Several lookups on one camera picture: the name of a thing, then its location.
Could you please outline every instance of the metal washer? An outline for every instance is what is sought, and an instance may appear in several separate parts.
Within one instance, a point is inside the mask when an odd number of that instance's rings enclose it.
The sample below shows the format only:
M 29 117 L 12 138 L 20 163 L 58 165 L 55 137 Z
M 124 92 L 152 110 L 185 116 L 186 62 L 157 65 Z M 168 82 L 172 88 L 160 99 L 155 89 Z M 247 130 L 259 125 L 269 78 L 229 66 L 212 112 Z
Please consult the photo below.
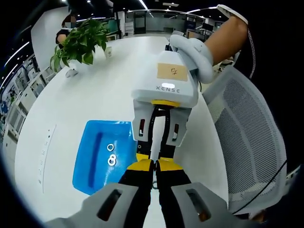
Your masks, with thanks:
M 114 145 L 111 143 L 111 144 L 109 144 L 109 145 L 106 147 L 106 149 L 107 149 L 109 152 L 111 152 L 111 151 L 114 150 Z
M 108 159 L 108 165 L 109 166 L 115 166 L 116 165 L 116 155 L 115 154 L 111 154 L 109 159 Z

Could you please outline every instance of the cable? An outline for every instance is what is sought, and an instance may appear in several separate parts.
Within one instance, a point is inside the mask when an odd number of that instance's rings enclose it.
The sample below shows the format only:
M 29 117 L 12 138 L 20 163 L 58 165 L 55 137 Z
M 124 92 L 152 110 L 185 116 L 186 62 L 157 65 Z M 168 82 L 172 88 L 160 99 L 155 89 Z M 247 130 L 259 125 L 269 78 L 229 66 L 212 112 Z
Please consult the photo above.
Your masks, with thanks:
M 201 88 L 201 82 L 199 82 L 199 86 L 200 86 L 200 89 L 199 89 L 199 90 L 200 90 L 200 92 L 201 92 L 201 90 L 202 90 L 202 88 Z
M 276 178 L 276 176 L 283 169 L 283 167 L 286 165 L 286 163 L 287 163 L 287 160 L 285 160 L 285 162 L 282 164 L 282 166 L 279 168 L 279 170 L 276 172 L 276 174 L 273 176 L 273 178 L 268 182 L 268 184 L 254 198 L 252 198 L 251 201 L 249 201 L 247 204 L 245 204 L 244 206 L 242 206 L 240 209 L 238 209 L 237 211 L 233 212 L 232 214 L 234 215 L 234 214 L 238 213 L 240 210 L 242 210 L 245 207 L 247 207 L 253 200 L 255 200 L 268 187 L 268 185 Z

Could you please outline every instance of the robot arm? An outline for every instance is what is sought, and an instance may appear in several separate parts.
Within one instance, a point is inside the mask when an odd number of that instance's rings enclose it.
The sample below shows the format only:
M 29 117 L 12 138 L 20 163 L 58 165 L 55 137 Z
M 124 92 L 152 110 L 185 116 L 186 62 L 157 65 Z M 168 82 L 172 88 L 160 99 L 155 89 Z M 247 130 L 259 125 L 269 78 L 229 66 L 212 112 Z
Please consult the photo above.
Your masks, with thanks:
M 160 205 L 168 228 L 255 228 L 227 211 L 226 202 L 201 183 L 191 183 L 181 166 L 164 160 L 141 160 L 128 167 L 119 183 L 108 184 L 83 202 L 69 218 L 57 218 L 48 228 L 143 227 L 156 169 Z
M 170 46 L 174 51 L 163 51 L 141 67 L 132 90 L 138 161 L 150 158 L 154 120 L 160 115 L 165 116 L 166 124 L 159 159 L 173 159 L 175 147 L 186 134 L 191 109 L 198 102 L 198 80 L 212 80 L 212 55 L 203 42 L 172 35 Z

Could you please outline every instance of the blue tray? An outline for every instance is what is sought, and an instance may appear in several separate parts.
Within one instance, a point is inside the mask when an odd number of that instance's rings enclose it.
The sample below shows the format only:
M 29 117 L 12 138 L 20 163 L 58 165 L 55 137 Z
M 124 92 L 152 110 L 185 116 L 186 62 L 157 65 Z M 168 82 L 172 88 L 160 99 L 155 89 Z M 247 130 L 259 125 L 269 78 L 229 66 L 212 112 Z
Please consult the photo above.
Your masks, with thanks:
M 109 144 L 114 145 L 111 152 L 107 149 Z M 136 146 L 131 122 L 87 122 L 78 148 L 73 186 L 92 195 L 108 183 L 117 183 L 127 167 L 136 162 Z M 108 160 L 112 154 L 116 163 L 110 166 Z

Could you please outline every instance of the ceiling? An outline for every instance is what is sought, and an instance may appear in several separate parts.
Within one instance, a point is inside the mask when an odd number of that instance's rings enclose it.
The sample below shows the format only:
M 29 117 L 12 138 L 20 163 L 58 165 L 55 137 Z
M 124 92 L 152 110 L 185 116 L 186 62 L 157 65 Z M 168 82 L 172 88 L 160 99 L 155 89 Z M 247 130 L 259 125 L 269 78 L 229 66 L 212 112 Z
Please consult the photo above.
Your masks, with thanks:
M 80 15 L 77 19 L 85 19 L 93 13 L 95 17 L 110 17 L 113 15 L 112 11 L 122 10 L 141 10 L 144 9 L 139 0 L 111 0 L 114 4 L 113 8 L 107 2 L 109 0 L 27 0 L 27 1 L 6 1 L 5 9 L 2 9 L 6 22 L 2 24 L 2 38 L 4 42 L 1 43 L 1 61 L 0 65 L 4 66 L 9 57 L 22 47 L 27 42 L 30 42 L 31 27 L 40 18 L 43 12 L 58 7 L 68 5 L 72 12 Z M 191 11 L 196 9 L 203 9 L 216 6 L 221 0 L 143 0 L 149 9 L 170 9 L 177 11 Z M 171 7 L 163 5 L 164 3 L 174 3 Z M 204 16 L 206 18 L 213 18 L 214 20 L 222 20 L 221 13 L 216 9 L 205 9 L 194 14 Z M 27 59 L 27 55 L 33 53 L 31 42 L 26 45 L 11 61 L 2 67 L 0 74 L 0 83 L 2 84 L 2 77 L 6 78 L 12 68 Z

